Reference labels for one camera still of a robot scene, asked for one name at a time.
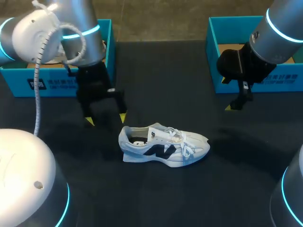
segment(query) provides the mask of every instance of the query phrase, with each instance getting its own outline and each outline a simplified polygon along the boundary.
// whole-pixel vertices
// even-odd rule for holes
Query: concrete floor
[[[31,0],[0,0],[0,16],[32,9]],[[263,15],[273,0],[93,0],[113,20],[117,41],[205,39],[209,17]]]

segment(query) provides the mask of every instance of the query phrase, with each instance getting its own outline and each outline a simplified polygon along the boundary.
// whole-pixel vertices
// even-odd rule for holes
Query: black table surface
[[[125,125],[200,133],[211,149],[183,168],[122,162],[113,100],[94,104],[83,127],[74,98],[42,98],[39,137],[51,148],[79,210],[80,226],[270,227],[269,199],[303,143],[303,93],[255,94],[241,112],[216,95],[204,41],[117,43],[117,88]],[[0,77],[0,128],[32,132],[35,102],[14,98]]]

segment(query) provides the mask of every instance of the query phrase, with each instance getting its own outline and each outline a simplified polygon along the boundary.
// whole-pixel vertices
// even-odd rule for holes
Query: shoe
[[[119,145],[124,162],[160,161],[170,167],[192,164],[210,149],[202,135],[155,123],[145,128],[123,127]]]

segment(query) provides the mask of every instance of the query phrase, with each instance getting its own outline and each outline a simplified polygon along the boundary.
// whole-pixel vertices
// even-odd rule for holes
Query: teal box
[[[106,62],[108,74],[113,83],[115,73],[115,38],[110,19],[98,20],[102,38],[107,42]],[[27,69],[26,63],[11,63],[0,69],[5,81],[15,97],[35,97],[32,81],[34,69]],[[42,97],[75,97],[77,83],[75,78],[68,77],[65,68],[40,69],[40,96]]]
[[[206,35],[206,55],[216,93],[238,93],[237,81],[222,84],[223,77],[217,70],[220,56],[219,44],[244,44],[261,21],[255,17],[210,17]],[[260,84],[254,84],[253,92],[303,91],[303,64],[298,63],[301,54],[293,56],[294,64],[280,64]]]

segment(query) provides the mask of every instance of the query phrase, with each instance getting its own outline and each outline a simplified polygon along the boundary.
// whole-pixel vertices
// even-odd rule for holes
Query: shoe insole
[[[144,145],[147,143],[147,138],[145,137],[131,137],[129,141],[134,145]]]

